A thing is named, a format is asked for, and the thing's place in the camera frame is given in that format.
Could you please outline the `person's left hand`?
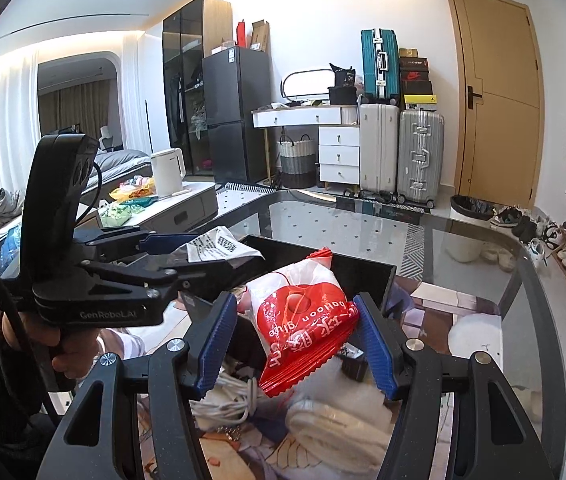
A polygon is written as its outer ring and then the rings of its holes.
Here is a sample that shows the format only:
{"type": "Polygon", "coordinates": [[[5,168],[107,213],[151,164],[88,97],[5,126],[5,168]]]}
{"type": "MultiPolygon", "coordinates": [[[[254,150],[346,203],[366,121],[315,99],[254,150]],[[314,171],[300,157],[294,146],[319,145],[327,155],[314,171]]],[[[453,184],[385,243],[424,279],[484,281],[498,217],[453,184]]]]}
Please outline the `person's left hand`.
{"type": "Polygon", "coordinates": [[[62,333],[58,326],[35,313],[19,313],[25,341],[18,341],[16,325],[0,312],[0,366],[7,378],[34,377],[40,364],[68,379],[85,377],[98,354],[99,331],[95,328],[62,333]]]}

